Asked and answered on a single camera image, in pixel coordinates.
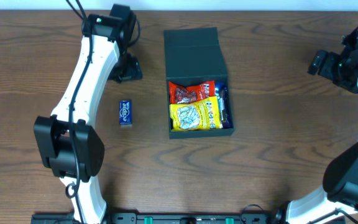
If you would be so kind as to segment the blue Eclipse mints tin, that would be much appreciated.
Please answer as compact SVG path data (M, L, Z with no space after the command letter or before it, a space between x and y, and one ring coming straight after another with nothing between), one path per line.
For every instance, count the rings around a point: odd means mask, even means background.
M119 124L131 125L132 124L132 101L122 100L119 102Z

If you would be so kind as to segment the red Hacks candy bag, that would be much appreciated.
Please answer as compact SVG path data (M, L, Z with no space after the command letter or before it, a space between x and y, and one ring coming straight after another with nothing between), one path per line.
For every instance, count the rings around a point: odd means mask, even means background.
M215 95L214 80L188 87L169 82L168 87L171 104L190 104Z

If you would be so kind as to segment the black gift box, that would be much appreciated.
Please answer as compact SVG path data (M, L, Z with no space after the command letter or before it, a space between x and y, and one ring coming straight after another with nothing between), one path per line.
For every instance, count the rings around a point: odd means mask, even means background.
M230 136L235 131L231 107L228 72L219 45L218 29L165 30L165 73L166 82L188 87L206 81L223 82L227 88L227 107L231 116L231 128L200 131L172 131L172 119L168 118L170 139Z

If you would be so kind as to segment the yellow Hacks candy bag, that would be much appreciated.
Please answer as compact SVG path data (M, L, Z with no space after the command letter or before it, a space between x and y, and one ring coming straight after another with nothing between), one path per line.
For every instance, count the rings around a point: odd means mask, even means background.
M190 104L171 104L170 118L174 132L223 128L216 96Z

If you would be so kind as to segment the blue Oreo cookie pack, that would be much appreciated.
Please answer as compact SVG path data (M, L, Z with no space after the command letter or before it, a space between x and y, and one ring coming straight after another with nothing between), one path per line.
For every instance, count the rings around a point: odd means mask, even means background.
M225 84L223 82L215 82L215 96L220 99L224 96Z

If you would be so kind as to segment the dark blue snack wrapper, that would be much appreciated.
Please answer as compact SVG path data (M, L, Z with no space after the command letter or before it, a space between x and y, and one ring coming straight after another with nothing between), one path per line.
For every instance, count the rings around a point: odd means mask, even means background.
M224 129L231 128L231 116L229 114L229 109L227 107L227 88L224 86L221 86L218 91L216 92L216 96L218 98L218 104L219 104L219 115L222 127Z

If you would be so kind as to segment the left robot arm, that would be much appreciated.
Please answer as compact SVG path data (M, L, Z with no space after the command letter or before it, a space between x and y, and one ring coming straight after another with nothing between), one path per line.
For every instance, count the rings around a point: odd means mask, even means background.
M74 211L35 214L32 223L112 223L98 179L104 144L95 131L96 115L107 81L142 79L138 59L128 52L137 42L133 32L140 31L130 7L114 4L107 16L86 14L81 5L74 12L82 20L80 56L58 105L34 123L42 164L64 184Z

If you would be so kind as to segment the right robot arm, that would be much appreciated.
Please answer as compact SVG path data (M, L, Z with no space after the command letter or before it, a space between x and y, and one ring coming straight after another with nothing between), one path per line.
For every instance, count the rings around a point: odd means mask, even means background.
M308 73L324 77L350 93L358 94L358 26L342 38L340 54L317 51ZM284 203L271 223L329 223L346 217L353 223L358 213L358 139L333 159L323 183L307 196Z

